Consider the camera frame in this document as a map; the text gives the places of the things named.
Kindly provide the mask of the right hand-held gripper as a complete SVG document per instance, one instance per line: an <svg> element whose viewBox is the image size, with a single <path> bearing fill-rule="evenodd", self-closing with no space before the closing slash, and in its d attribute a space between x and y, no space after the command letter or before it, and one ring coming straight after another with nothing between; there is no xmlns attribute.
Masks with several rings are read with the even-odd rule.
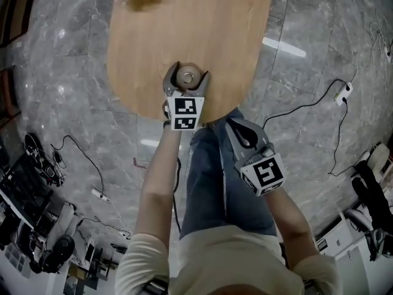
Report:
<svg viewBox="0 0 393 295"><path fill-rule="evenodd" d="M280 187L287 178L286 170L281 155L275 152L263 128L242 118L230 118L226 122L241 179L257 196Z"/></svg>

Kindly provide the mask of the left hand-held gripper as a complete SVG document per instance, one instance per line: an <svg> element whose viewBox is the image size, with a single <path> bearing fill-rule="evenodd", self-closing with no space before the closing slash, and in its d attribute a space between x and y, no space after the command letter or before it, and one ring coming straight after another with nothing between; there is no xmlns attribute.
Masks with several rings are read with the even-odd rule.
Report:
<svg viewBox="0 0 393 295"><path fill-rule="evenodd" d="M204 104L204 97L184 97L177 86L177 72L180 62L175 62L163 78L163 89L167 98L169 121L173 131L192 131L196 129ZM209 85L210 72L202 74L199 83L187 90L188 96L204 96Z"/></svg>

